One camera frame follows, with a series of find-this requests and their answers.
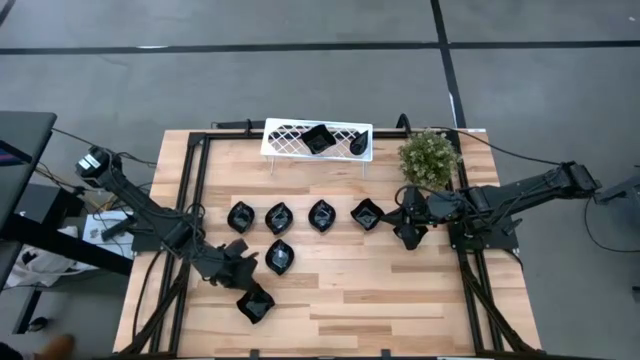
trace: wooden table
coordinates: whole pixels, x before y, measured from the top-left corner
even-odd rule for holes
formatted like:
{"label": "wooden table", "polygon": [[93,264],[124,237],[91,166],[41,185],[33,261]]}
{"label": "wooden table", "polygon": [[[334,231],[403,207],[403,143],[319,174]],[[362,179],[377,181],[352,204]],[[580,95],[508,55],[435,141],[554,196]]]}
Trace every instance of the wooden table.
{"label": "wooden table", "polygon": [[[163,206],[175,206],[188,134],[165,133],[151,189],[151,197]],[[487,139],[484,133],[476,135]],[[213,141],[203,195],[207,241],[219,245],[238,238],[226,224],[227,213],[240,200],[252,206],[256,223],[244,239],[249,252],[260,252],[255,279],[277,306],[251,325],[235,305],[242,291],[213,287],[191,271],[178,355],[247,357],[250,349],[259,349],[264,356],[378,356],[385,348],[393,355],[473,354],[458,262],[446,227],[430,229],[418,249],[407,251],[390,225],[380,223],[365,233],[349,214],[367,197],[385,212],[397,207],[393,195],[404,184],[397,148],[403,143],[375,140],[374,160],[363,179],[358,163],[304,159],[278,160],[270,175],[259,140]],[[470,184],[498,185],[490,148],[466,136],[461,136],[461,147]],[[194,159],[189,193],[198,153]],[[319,199],[337,211],[324,235],[307,221]],[[277,239],[264,215],[280,201],[294,213],[294,224],[282,239],[296,253],[282,277],[264,264],[266,250]],[[115,351],[131,342],[133,314],[152,256],[135,260]],[[485,256],[496,305],[526,342],[540,347],[520,266],[503,251],[488,250]],[[164,255],[152,271],[139,328],[157,304],[163,263]],[[490,349],[486,314],[479,304],[478,309]],[[165,316],[161,350],[168,347],[172,313],[170,309]]]}

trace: black bowl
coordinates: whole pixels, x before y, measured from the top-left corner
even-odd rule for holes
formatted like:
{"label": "black bowl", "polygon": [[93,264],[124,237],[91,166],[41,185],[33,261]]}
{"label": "black bowl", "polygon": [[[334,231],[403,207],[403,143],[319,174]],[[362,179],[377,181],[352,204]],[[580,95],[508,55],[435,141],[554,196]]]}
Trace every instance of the black bowl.
{"label": "black bowl", "polygon": [[282,241],[282,239],[276,240],[264,257],[269,269],[273,270],[276,274],[284,274],[293,264],[293,258],[295,254],[291,246]]}
{"label": "black bowl", "polygon": [[351,210],[351,217],[367,231],[378,225],[382,215],[384,211],[369,198],[362,200],[355,209]]}
{"label": "black bowl", "polygon": [[320,232],[329,230],[336,220],[336,210],[324,200],[318,201],[309,210],[309,223]]}
{"label": "black bowl", "polygon": [[349,151],[356,156],[364,154],[369,145],[369,131],[365,131],[362,134],[357,134],[351,143],[349,143]]}
{"label": "black bowl", "polygon": [[300,139],[312,154],[320,154],[336,144],[336,138],[327,130],[325,125],[316,125],[300,135]]}
{"label": "black bowl", "polygon": [[239,201],[231,208],[231,211],[229,211],[227,224],[229,224],[233,230],[242,234],[249,230],[254,218],[255,212],[251,206]]}
{"label": "black bowl", "polygon": [[278,235],[291,226],[293,223],[293,213],[287,205],[279,203],[267,212],[267,215],[264,217],[264,222],[273,235]]}
{"label": "black bowl", "polygon": [[257,324],[276,303],[269,293],[256,284],[240,300],[236,301],[236,305],[252,324]]}

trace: white wire rack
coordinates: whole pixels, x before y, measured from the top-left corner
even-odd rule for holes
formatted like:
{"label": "white wire rack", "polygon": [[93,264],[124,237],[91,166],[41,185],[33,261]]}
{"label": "white wire rack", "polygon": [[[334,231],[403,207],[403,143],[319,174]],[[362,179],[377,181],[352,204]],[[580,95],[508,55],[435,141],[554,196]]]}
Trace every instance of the white wire rack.
{"label": "white wire rack", "polygon": [[[325,125],[336,139],[336,144],[320,154],[312,154],[300,136],[317,125]],[[362,155],[353,155],[349,151],[351,141],[368,131],[367,149]],[[366,163],[373,160],[373,126],[371,124],[327,122],[295,119],[267,119],[260,154],[271,160],[271,173],[276,157],[294,157],[319,160],[338,160],[362,162],[363,176]]]}

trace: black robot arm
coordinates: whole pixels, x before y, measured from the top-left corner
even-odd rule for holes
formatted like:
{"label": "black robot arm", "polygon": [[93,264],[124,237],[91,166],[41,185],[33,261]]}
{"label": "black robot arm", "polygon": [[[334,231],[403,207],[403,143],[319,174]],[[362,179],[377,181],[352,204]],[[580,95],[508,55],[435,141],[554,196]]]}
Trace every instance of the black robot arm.
{"label": "black robot arm", "polygon": [[118,154],[94,146],[76,164],[76,173],[87,184],[112,192],[131,207],[135,215],[124,220],[126,224],[138,221],[148,225],[164,248],[190,262],[213,285],[247,291],[254,287],[257,254],[242,257],[248,249],[244,240],[235,240],[229,246],[209,245],[204,241],[206,233],[198,207],[191,207],[188,213],[161,207],[127,180]]}
{"label": "black robot arm", "polygon": [[452,222],[464,225],[467,238],[482,242],[487,236],[510,236],[520,223],[511,215],[553,199],[588,198],[599,188],[589,171],[575,162],[504,186],[432,192],[426,198],[420,192],[423,188],[408,185],[398,191],[406,189],[400,207],[381,220],[395,226],[394,233],[407,250],[418,246],[426,225]]}

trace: green plant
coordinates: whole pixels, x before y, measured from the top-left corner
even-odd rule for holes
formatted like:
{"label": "green plant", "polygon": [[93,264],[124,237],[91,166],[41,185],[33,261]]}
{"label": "green plant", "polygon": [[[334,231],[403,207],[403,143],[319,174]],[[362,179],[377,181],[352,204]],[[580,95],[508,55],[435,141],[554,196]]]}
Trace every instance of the green plant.
{"label": "green plant", "polygon": [[402,160],[400,170],[408,181],[434,190],[444,188],[449,182],[460,156],[444,136],[444,133],[427,130],[411,136],[398,149]]}

